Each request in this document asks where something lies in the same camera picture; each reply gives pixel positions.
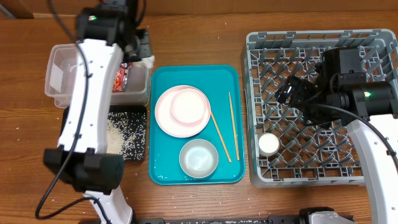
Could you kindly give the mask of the white napkin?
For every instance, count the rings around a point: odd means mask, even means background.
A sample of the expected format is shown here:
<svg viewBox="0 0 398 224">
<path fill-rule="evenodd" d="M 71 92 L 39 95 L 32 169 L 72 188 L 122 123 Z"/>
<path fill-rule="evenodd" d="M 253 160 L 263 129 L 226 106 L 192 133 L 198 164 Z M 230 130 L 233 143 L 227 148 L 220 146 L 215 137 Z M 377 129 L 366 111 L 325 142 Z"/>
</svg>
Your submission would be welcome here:
<svg viewBox="0 0 398 224">
<path fill-rule="evenodd" d="M 151 55 L 150 57 L 145 57 L 141 60 L 141 62 L 146 68 L 153 68 L 155 62 L 155 56 Z"/>
</svg>

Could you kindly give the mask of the red snack wrapper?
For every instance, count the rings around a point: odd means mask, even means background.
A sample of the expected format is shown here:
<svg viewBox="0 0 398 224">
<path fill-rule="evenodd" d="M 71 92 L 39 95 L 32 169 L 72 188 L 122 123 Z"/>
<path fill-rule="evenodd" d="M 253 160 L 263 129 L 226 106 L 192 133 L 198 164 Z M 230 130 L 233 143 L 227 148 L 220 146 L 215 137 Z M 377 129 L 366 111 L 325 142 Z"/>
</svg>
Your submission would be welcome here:
<svg viewBox="0 0 398 224">
<path fill-rule="evenodd" d="M 117 71 L 113 83 L 113 92 L 123 92 L 127 84 L 129 69 L 133 66 L 132 63 L 122 63 Z"/>
</svg>

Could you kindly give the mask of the white cup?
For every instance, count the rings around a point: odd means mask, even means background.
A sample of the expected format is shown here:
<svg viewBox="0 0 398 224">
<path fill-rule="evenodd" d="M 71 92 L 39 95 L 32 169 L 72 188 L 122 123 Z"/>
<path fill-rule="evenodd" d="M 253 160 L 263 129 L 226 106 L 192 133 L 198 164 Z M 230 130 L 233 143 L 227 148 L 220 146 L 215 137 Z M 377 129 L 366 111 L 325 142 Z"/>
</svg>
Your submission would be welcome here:
<svg viewBox="0 0 398 224">
<path fill-rule="evenodd" d="M 279 150 L 279 138 L 272 133 L 264 133 L 258 139 L 259 153 L 262 156 L 273 156 Z"/>
</svg>

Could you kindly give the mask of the pink bowl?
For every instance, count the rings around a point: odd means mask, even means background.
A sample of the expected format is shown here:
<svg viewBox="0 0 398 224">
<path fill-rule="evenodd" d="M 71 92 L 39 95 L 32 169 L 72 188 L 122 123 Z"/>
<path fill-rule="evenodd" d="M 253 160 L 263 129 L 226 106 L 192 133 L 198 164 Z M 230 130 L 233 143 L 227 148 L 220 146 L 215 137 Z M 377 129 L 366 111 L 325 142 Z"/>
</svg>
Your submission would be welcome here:
<svg viewBox="0 0 398 224">
<path fill-rule="evenodd" d="M 192 124 L 204 117 L 207 108 L 206 96 L 200 90 L 184 88 L 172 98 L 170 112 L 177 121 Z"/>
</svg>

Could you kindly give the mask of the wooden chopstick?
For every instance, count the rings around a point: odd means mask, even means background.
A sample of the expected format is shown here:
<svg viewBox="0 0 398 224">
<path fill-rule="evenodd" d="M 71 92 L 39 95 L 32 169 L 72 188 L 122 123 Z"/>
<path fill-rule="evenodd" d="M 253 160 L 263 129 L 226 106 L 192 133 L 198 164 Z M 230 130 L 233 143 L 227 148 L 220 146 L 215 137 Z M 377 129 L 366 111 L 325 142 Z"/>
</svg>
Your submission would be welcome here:
<svg viewBox="0 0 398 224">
<path fill-rule="evenodd" d="M 238 139 L 237 139 L 237 133 L 236 133 L 236 124 L 235 124 L 235 118 L 234 118 L 234 110 L 233 110 L 233 104 L 232 104 L 230 92 L 228 92 L 228 96 L 229 96 L 229 107 L 230 107 L 230 113 L 231 113 L 231 122 L 232 122 L 232 126 L 233 126 L 233 136 L 234 136 L 234 146 L 235 146 L 235 151 L 236 151 L 236 159 L 237 159 L 237 161 L 240 161 Z"/>
<path fill-rule="evenodd" d="M 219 127 L 218 127 L 218 124 L 217 124 L 217 122 L 216 122 L 216 119 L 215 119 L 215 117 L 214 117 L 214 115 L 213 115 L 213 112 L 211 112 L 210 115 L 211 115 L 211 118 L 212 118 L 213 123 L 214 123 L 214 125 L 215 125 L 216 131 L 217 131 L 217 133 L 218 133 L 218 136 L 219 136 L 219 139 L 220 139 L 221 144 L 222 144 L 222 146 L 223 146 L 223 149 L 224 149 L 224 151 L 225 151 L 226 157 L 228 158 L 229 163 L 232 163 L 231 157 L 230 157 L 230 155 L 229 155 L 228 149 L 227 149 L 227 147 L 226 147 L 226 144 L 225 144 L 225 142 L 224 142 L 224 139 L 223 139 L 223 137 L 222 137 L 222 134 L 221 134 L 221 131 L 220 131 Z"/>
</svg>

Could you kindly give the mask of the pink plate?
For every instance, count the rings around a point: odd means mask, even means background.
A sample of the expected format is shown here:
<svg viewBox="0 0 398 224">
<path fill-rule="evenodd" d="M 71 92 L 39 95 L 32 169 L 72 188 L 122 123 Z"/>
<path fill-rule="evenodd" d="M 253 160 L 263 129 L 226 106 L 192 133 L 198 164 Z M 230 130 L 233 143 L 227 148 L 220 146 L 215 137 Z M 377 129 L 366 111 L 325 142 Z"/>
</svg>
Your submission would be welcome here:
<svg viewBox="0 0 398 224">
<path fill-rule="evenodd" d="M 173 115 L 170 112 L 170 105 L 172 98 L 175 96 L 175 94 L 178 91 L 184 88 L 197 89 L 189 85 L 174 86 L 163 92 L 163 94 L 161 94 L 155 105 L 155 120 L 157 124 L 159 125 L 161 130 L 163 130 L 165 133 L 176 138 L 187 138 L 198 134 L 200 131 L 202 131 L 205 128 L 205 126 L 208 124 L 210 120 L 211 106 L 207 97 L 206 99 L 208 103 L 208 108 L 205 111 L 204 117 L 201 120 L 199 120 L 199 122 L 192 124 L 185 124 L 177 121 L 173 117 Z"/>
</svg>

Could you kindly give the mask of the rice and food scraps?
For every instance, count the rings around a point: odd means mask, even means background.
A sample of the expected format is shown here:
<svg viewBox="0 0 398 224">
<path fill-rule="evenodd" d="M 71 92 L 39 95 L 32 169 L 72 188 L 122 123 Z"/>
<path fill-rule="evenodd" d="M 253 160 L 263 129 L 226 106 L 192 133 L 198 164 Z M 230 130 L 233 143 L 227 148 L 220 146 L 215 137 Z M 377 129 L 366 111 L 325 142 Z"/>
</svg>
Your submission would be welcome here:
<svg viewBox="0 0 398 224">
<path fill-rule="evenodd" d="M 146 112 L 110 112 L 107 120 L 108 154 L 125 161 L 143 161 L 146 151 Z"/>
</svg>

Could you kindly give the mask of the grey bowl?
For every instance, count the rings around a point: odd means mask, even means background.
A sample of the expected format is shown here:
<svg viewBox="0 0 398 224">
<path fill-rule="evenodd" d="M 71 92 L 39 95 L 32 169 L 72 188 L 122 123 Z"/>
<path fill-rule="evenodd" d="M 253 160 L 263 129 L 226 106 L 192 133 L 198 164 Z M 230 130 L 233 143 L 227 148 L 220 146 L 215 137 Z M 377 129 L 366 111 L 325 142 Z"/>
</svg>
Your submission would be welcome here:
<svg viewBox="0 0 398 224">
<path fill-rule="evenodd" d="M 179 154 L 181 169 L 194 179 L 209 177 L 218 166 L 218 151 L 211 142 L 193 139 L 187 142 Z"/>
</svg>

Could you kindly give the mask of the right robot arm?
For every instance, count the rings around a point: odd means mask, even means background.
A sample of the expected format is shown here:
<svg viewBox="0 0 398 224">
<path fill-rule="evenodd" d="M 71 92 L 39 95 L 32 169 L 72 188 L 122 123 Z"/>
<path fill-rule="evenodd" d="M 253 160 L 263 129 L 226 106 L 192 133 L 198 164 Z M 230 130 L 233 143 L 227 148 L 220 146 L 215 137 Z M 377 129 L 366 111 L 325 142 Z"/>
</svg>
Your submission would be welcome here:
<svg viewBox="0 0 398 224">
<path fill-rule="evenodd" d="M 307 126 L 339 120 L 359 157 L 373 223 L 397 223 L 397 87 L 368 82 L 357 47 L 322 53 L 314 82 L 291 75 L 277 93 Z"/>
</svg>

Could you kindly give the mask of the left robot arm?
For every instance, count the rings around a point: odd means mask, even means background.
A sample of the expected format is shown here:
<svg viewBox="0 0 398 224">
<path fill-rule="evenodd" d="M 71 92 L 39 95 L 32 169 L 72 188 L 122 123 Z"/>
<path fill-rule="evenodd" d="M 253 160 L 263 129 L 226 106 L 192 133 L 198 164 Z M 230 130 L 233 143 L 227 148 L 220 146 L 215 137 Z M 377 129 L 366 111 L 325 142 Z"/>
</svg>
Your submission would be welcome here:
<svg viewBox="0 0 398 224">
<path fill-rule="evenodd" d="M 151 55 L 148 33 L 140 27 L 146 2 L 100 1 L 82 9 L 68 37 L 78 52 L 78 68 L 68 116 L 55 149 L 44 164 L 55 181 L 83 194 L 100 223 L 135 223 L 121 190 L 124 159 L 107 152 L 106 128 L 113 82 L 122 63 Z"/>
</svg>

